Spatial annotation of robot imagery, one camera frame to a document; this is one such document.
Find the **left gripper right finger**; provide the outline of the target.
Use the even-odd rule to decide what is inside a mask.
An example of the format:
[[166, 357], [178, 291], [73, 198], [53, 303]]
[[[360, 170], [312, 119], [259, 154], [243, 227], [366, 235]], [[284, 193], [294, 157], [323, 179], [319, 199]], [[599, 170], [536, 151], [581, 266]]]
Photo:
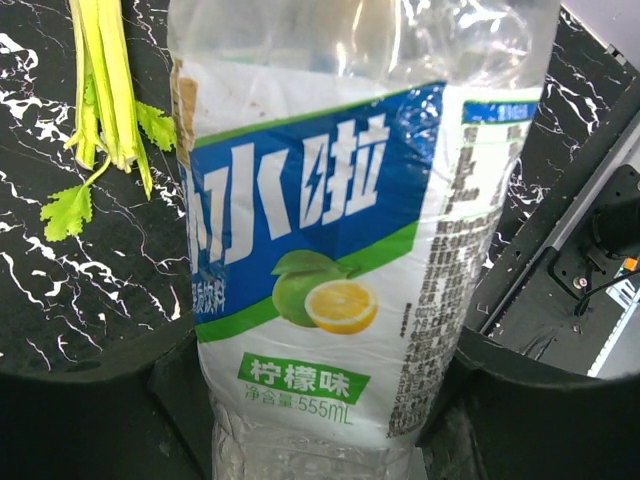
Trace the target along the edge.
[[430, 479], [636, 479], [639, 377], [567, 372], [464, 329], [419, 445]]

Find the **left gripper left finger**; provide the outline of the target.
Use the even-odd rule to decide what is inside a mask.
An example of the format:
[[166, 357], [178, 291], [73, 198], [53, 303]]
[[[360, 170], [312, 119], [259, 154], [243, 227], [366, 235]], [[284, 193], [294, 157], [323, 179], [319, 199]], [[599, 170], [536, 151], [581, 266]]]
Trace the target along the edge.
[[210, 479], [212, 427], [191, 331], [1, 376], [4, 479]]

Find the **clear bottle blue cap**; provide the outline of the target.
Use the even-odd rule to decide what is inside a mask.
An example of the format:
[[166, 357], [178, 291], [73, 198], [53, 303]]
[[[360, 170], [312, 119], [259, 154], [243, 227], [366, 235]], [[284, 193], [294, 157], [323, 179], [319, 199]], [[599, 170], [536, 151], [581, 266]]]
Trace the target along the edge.
[[170, 3], [215, 478], [408, 477], [559, 10]]

